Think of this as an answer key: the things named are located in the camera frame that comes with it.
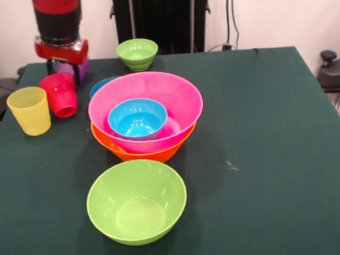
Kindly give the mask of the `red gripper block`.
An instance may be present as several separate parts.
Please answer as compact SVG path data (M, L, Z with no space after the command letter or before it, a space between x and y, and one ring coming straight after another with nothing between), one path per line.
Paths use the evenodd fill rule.
M88 57L88 41L86 39L78 38L71 44L59 46L47 44L43 42L40 36L36 36L34 45L37 55L47 59L48 75L53 75L57 72L55 60L67 62L72 66L76 88L80 87L81 76L79 65Z

